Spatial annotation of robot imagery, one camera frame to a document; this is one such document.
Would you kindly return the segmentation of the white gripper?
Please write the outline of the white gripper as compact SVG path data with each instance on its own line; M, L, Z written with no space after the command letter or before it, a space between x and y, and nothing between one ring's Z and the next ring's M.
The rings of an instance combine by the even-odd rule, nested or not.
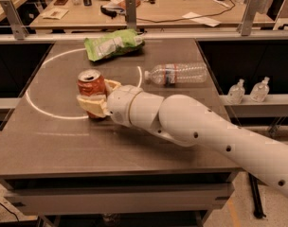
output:
M105 79L106 95L82 96L77 95L80 106L88 113L111 119L122 126L131 127L129 111L135 97L143 92L142 88L133 85L121 86L116 80Z

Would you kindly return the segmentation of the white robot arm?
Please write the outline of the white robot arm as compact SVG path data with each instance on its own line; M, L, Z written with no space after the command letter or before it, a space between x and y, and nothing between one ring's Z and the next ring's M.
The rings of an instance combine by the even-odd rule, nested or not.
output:
M211 147L288 198L288 145L240 128L189 96L164 98L92 76L78 86L78 101L90 114L179 146Z

